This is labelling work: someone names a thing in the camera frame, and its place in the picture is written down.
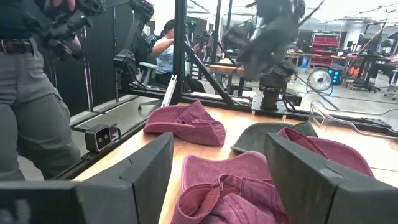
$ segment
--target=floor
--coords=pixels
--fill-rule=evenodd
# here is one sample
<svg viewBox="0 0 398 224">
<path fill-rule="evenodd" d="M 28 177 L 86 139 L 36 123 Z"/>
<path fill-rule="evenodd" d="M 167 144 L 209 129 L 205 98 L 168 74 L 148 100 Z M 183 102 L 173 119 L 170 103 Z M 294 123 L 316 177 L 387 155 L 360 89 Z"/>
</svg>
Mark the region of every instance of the floor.
<svg viewBox="0 0 398 224">
<path fill-rule="evenodd" d="M 307 81 L 308 74 L 304 72 L 304 69 L 301 69 L 298 75 L 302 80 Z M 205 85 L 205 90 L 207 93 L 215 92 L 213 87 L 208 82 L 201 82 Z M 232 83 L 233 85 L 238 85 L 239 77 L 234 77 Z M 251 85 L 253 87 L 253 91 L 256 91 L 257 94 L 261 94 L 258 90 L 258 82 L 249 82 L 247 84 Z M 330 96 L 328 95 L 330 93 L 330 90 L 322 93 L 322 96 L 324 96 L 327 100 L 337 106 L 340 110 L 367 113 L 383 113 L 389 109 L 398 108 L 398 100 L 392 101 L 392 96 L 383 96 L 384 92 L 387 91 L 388 77 L 384 75 L 379 75 L 376 79 L 376 86 L 382 88 L 382 90 L 378 93 L 369 93 L 366 90 L 352 90 L 345 87 L 344 85 L 337 85 L 333 87 L 333 92 Z M 299 79 L 297 79 L 296 81 L 290 81 L 288 88 L 296 90 L 303 97 L 302 105 L 298 107 L 299 110 L 309 111 L 310 103 L 312 100 L 320 100 L 325 104 L 325 106 L 333 108 L 317 93 L 307 93 L 306 83 Z"/>
<path fill-rule="evenodd" d="M 306 74 L 303 70 L 300 71 L 299 77 L 302 80 L 307 80 L 308 74 Z M 213 87 L 206 82 L 201 81 L 207 93 L 214 93 Z M 239 83 L 238 77 L 233 78 L 233 83 L 237 85 Z M 258 82 L 250 83 L 253 87 L 253 90 L 260 94 L 258 90 Z M 341 110 L 348 111 L 356 111 L 356 112 L 367 112 L 367 113 L 383 113 L 387 110 L 398 108 L 398 101 L 392 101 L 390 97 L 384 97 L 383 94 L 387 90 L 388 87 L 388 78 L 381 75 L 376 80 L 376 86 L 381 87 L 382 91 L 379 93 L 369 93 L 364 90 L 351 90 L 350 88 L 345 87 L 344 85 L 338 85 L 333 87 L 333 93 L 329 96 L 327 94 L 322 94 L 326 99 L 328 99 L 331 103 L 337 106 Z M 297 79 L 296 81 L 292 80 L 289 83 L 288 88 L 292 88 L 298 91 L 303 97 L 302 105 L 298 108 L 300 110 L 310 109 L 310 103 L 312 100 L 320 100 L 322 101 L 326 107 L 332 108 L 322 97 L 314 92 L 307 93 L 306 84 L 303 81 Z M 151 106 L 143 106 L 142 112 L 138 112 L 138 106 L 140 103 L 152 101 L 154 99 L 145 98 L 145 97 L 136 97 L 136 96 L 125 96 L 121 98 L 119 103 L 115 103 L 111 101 L 109 103 L 103 104 L 99 107 L 95 108 L 95 111 L 104 111 L 107 108 L 117 106 L 115 109 L 109 111 L 105 115 L 95 117 L 92 120 L 89 120 L 83 123 L 81 128 L 89 128 L 97 124 L 108 124 L 112 125 L 114 123 L 118 124 L 118 127 L 121 129 L 122 133 L 126 132 L 129 128 L 134 126 L 136 123 L 142 121 L 148 114 L 148 111 L 151 109 Z M 76 124 L 79 121 L 95 116 L 96 113 L 92 112 L 83 112 L 78 116 L 74 116 L 71 120 L 71 124 Z M 85 154 L 87 151 L 85 149 L 85 140 L 84 134 L 81 132 L 73 131 L 72 132 L 73 140 L 77 144 L 77 146 L 81 149 L 81 154 Z M 23 157 L 19 158 L 19 165 L 21 171 L 24 173 L 25 177 L 28 180 L 42 180 L 42 175 L 38 169 L 36 169 L 33 164 L 24 159 Z"/>
</svg>

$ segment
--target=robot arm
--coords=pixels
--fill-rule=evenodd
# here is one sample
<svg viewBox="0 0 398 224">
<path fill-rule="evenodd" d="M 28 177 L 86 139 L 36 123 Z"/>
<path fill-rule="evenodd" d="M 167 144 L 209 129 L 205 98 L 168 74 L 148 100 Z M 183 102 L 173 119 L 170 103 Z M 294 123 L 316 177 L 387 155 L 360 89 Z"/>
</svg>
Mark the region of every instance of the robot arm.
<svg viewBox="0 0 398 224">
<path fill-rule="evenodd" d="M 45 48 L 50 49 L 55 55 L 65 60 L 72 52 L 72 55 L 79 59 L 83 54 L 81 48 L 75 46 L 72 41 L 76 36 L 76 32 L 83 26 L 92 26 L 88 19 L 90 16 L 98 16 L 104 13 L 108 7 L 116 7 L 123 4 L 129 4 L 134 11 L 134 23 L 129 33 L 123 50 L 116 56 L 115 61 L 120 61 L 128 56 L 130 50 L 135 50 L 137 40 L 144 28 L 144 24 L 149 21 L 154 13 L 154 8 L 145 0 L 76 0 L 76 10 L 70 12 L 68 4 L 63 2 L 58 8 L 52 7 L 50 0 L 34 0 L 39 9 L 52 22 L 44 26 L 36 18 L 27 16 L 25 22 L 39 37 Z"/>
<path fill-rule="evenodd" d="M 244 65 L 245 79 L 260 80 L 264 98 L 262 107 L 276 110 L 277 101 L 284 97 L 287 82 L 295 71 L 295 65 L 284 60 L 285 46 L 294 41 L 299 27 L 319 9 L 321 4 L 304 20 L 304 0 L 256 0 L 249 7 L 257 6 L 261 23 L 252 39 L 245 36 L 244 24 L 230 28 L 224 40 L 243 49 L 237 61 Z"/>
</svg>

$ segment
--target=ceiling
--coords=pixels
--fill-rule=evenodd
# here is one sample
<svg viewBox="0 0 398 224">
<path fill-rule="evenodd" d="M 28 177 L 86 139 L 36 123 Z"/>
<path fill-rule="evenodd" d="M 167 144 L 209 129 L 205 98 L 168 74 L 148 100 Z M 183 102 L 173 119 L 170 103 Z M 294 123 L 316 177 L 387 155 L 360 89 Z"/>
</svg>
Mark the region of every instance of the ceiling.
<svg viewBox="0 0 398 224">
<path fill-rule="evenodd" d="M 194 0 L 212 14 L 216 14 L 217 0 Z M 233 13 L 256 13 L 256 7 L 246 9 L 244 6 L 254 2 L 255 0 L 233 0 Z M 315 9 L 322 0 L 305 0 L 306 3 L 306 14 L 309 14 Z M 335 19 L 341 19 L 345 16 L 352 17 L 358 12 L 368 11 L 370 9 L 375 9 L 378 6 L 386 4 L 398 4 L 398 1 L 392 0 L 325 0 L 321 9 L 314 13 L 313 18 L 319 19 L 321 21 L 332 21 Z M 202 8 L 196 6 L 191 0 L 187 1 L 187 11 L 200 11 L 205 12 Z M 221 0 L 221 13 L 228 13 L 229 0 Z M 385 10 L 396 9 L 394 6 L 387 8 L 378 9 L 373 12 L 363 13 L 355 17 L 368 17 L 375 20 L 396 18 L 398 21 L 398 12 L 387 13 Z"/>
</svg>

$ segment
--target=person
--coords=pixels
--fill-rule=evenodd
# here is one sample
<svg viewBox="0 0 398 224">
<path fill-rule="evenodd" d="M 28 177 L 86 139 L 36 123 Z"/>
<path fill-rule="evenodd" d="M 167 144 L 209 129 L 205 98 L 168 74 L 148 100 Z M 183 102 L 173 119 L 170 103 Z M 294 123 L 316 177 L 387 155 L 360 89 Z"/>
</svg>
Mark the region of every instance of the person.
<svg viewBox="0 0 398 224">
<path fill-rule="evenodd" d="M 389 77 L 389 82 L 391 82 L 392 77 L 394 76 L 394 73 L 392 72 L 393 70 L 398 68 L 398 55 L 393 56 L 392 60 L 389 63 L 386 64 L 380 64 L 380 63 L 374 63 L 370 67 L 368 71 L 368 75 L 370 75 L 369 82 L 370 83 L 375 83 L 377 75 L 379 73 L 379 70 L 383 72 L 383 74 L 387 75 Z M 398 79 L 398 75 L 394 78 L 394 81 L 396 82 Z"/>
<path fill-rule="evenodd" d="M 62 1 L 51 3 L 59 7 Z M 75 10 L 75 0 L 68 5 Z M 26 14 L 22 0 L 0 0 L 0 180 L 25 180 L 18 154 L 44 179 L 80 160 L 69 110 L 43 72 L 43 56 L 23 21 Z"/>
<path fill-rule="evenodd" d="M 152 49 L 153 56 L 157 57 L 155 81 L 165 86 L 169 85 L 173 74 L 174 25 L 173 19 L 166 22 L 162 31 L 164 36 L 156 42 Z M 196 44 L 193 50 L 195 53 L 201 51 L 200 44 Z M 206 93 L 203 84 L 190 78 L 187 74 L 188 72 L 185 72 L 185 83 L 191 89 L 191 92 Z"/>
<path fill-rule="evenodd" d="M 136 76 L 138 72 L 148 69 L 147 67 L 141 66 L 139 64 L 141 62 L 148 62 L 148 55 L 152 52 L 152 48 L 158 39 L 160 39 L 160 37 L 143 33 L 138 37 L 137 47 L 134 49 L 133 45 L 131 46 L 129 56 L 125 61 L 126 72 L 121 74 L 121 87 L 123 89 L 130 89 L 131 83 L 135 80 L 134 76 Z"/>
</svg>

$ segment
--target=office chair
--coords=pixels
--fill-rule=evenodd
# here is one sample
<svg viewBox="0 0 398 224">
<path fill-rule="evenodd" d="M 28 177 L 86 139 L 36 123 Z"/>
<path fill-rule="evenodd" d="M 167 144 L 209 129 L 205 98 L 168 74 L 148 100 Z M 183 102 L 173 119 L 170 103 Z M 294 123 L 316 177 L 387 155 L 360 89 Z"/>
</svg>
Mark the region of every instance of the office chair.
<svg viewBox="0 0 398 224">
<path fill-rule="evenodd" d="M 156 58 L 155 57 L 148 55 L 147 62 L 140 62 L 139 65 L 140 65 L 140 70 L 142 70 L 139 80 L 141 81 L 142 78 L 144 78 L 144 81 L 142 82 L 142 84 L 145 87 L 155 88 L 155 89 L 160 89 L 160 90 L 167 89 L 167 86 L 157 83 L 155 81 L 155 78 L 154 78 L 156 75 Z M 141 113 L 143 106 L 152 106 L 152 108 L 148 112 L 150 114 L 157 108 L 160 108 L 161 104 L 162 104 L 162 100 L 152 100 L 152 101 L 148 101 L 145 103 L 140 103 L 140 104 L 138 104 L 138 112 Z"/>
</svg>

